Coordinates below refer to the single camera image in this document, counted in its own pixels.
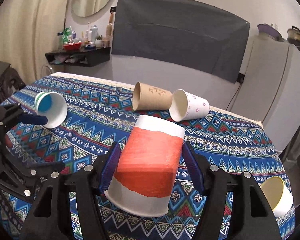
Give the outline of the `green striped white paper cup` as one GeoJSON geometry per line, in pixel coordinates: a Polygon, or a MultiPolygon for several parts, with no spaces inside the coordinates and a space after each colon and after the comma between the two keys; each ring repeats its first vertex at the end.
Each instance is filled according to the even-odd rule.
{"type": "Polygon", "coordinates": [[[47,118],[45,128],[58,127],[66,119],[68,109],[67,103],[61,94],[56,92],[40,92],[34,99],[37,115],[47,118]]]}

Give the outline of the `red and white paper cup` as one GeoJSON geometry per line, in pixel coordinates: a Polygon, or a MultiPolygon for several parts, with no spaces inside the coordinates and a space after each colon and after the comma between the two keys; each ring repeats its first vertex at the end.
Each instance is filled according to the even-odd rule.
{"type": "Polygon", "coordinates": [[[140,217],[168,212],[185,129],[141,115],[121,153],[106,197],[121,210],[140,217]]]}

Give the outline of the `white cup yellow inside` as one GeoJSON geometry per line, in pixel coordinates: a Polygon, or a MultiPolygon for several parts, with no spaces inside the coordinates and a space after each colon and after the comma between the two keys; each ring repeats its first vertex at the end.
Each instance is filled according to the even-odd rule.
{"type": "Polygon", "coordinates": [[[281,177],[271,177],[260,186],[275,217],[288,213],[293,205],[293,195],[281,177]]]}

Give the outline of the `brown kraft paper cup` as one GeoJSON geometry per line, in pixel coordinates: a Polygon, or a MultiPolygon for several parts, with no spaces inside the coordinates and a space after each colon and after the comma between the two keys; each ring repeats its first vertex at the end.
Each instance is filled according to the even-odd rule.
{"type": "Polygon", "coordinates": [[[172,104],[172,93],[168,90],[137,82],[132,98],[134,111],[168,110],[172,104]]]}

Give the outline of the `white cup with pink hearts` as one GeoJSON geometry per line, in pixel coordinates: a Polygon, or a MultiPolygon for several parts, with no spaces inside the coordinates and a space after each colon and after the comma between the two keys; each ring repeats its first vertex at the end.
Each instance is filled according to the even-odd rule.
{"type": "Polygon", "coordinates": [[[203,118],[209,114],[209,111],[209,102],[200,96],[188,93],[183,89],[178,89],[172,94],[169,113],[175,122],[203,118]]]}

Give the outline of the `red bowl on shelf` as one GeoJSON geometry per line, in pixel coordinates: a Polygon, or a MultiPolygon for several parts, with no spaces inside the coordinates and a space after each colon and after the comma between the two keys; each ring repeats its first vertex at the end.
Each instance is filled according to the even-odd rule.
{"type": "Polygon", "coordinates": [[[75,42],[75,43],[64,44],[63,49],[64,49],[65,51],[80,50],[81,45],[82,45],[81,42],[75,42]]]}

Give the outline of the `beige curtain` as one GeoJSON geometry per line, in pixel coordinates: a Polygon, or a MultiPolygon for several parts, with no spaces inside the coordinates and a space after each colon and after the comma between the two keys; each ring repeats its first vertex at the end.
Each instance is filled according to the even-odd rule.
{"type": "Polygon", "coordinates": [[[57,49],[68,0],[4,0],[0,6],[0,61],[26,84],[41,77],[45,54],[57,49]]]}

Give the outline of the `small potted plant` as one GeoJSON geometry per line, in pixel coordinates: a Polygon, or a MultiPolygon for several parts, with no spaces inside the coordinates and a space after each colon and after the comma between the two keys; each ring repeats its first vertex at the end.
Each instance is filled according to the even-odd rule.
{"type": "Polygon", "coordinates": [[[102,35],[98,35],[95,40],[95,47],[103,47],[103,37],[102,35]]]}

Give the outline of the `white kettle bottle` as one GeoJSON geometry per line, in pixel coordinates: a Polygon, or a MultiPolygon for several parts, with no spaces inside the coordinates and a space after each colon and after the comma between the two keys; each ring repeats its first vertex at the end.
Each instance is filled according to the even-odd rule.
{"type": "Polygon", "coordinates": [[[91,32],[91,39],[90,41],[95,43],[96,38],[98,37],[98,28],[96,25],[93,25],[92,28],[90,29],[91,32]]]}

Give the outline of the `white refrigerator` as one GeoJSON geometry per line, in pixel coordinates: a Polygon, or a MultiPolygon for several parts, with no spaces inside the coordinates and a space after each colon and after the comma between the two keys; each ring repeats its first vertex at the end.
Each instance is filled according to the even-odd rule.
{"type": "Polygon", "coordinates": [[[275,148],[286,148],[300,125],[300,50],[255,36],[232,113],[262,122],[275,148]]]}

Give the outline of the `purple bowl on refrigerator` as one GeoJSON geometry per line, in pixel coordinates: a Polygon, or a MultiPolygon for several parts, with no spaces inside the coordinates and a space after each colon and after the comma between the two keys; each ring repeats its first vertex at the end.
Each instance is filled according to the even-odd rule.
{"type": "Polygon", "coordinates": [[[275,29],[273,28],[271,25],[268,24],[258,24],[257,25],[258,28],[258,32],[259,33],[265,33],[268,36],[272,37],[274,40],[281,40],[282,35],[275,29]]]}

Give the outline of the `metal pot on refrigerator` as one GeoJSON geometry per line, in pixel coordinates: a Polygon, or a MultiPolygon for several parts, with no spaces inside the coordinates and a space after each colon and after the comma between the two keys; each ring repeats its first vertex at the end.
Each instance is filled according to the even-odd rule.
{"type": "Polygon", "coordinates": [[[288,42],[296,44],[297,46],[300,46],[300,29],[292,26],[287,30],[288,34],[288,42]]]}

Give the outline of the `black wall shelf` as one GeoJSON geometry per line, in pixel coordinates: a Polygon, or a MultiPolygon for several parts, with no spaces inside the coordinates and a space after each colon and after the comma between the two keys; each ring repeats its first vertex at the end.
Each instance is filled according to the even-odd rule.
{"type": "Polygon", "coordinates": [[[49,64],[94,67],[110,60],[110,48],[56,50],[45,54],[49,64]]]}

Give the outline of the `grey covered wall television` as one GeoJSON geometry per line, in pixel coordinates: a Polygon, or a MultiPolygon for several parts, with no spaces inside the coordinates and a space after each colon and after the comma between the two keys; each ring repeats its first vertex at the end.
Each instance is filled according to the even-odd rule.
{"type": "Polygon", "coordinates": [[[118,0],[114,55],[193,68],[237,81],[250,23],[194,0],[118,0]]]}

